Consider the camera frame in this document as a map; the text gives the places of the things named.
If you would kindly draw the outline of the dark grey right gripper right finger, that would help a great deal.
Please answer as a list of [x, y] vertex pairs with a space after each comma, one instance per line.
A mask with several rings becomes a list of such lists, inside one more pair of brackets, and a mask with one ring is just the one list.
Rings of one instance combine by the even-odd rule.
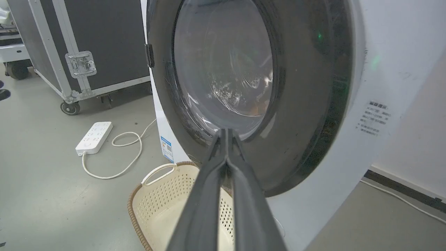
[[287, 250], [255, 172], [244, 157], [240, 138], [233, 129], [227, 130], [227, 166], [233, 185], [235, 250]]

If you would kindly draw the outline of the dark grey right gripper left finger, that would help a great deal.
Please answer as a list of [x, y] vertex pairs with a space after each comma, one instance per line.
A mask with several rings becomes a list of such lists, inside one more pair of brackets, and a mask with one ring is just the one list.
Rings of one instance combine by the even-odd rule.
[[174, 229], [168, 251], [218, 250], [219, 200], [223, 176], [227, 130], [213, 137], [206, 157], [199, 168], [194, 186]]

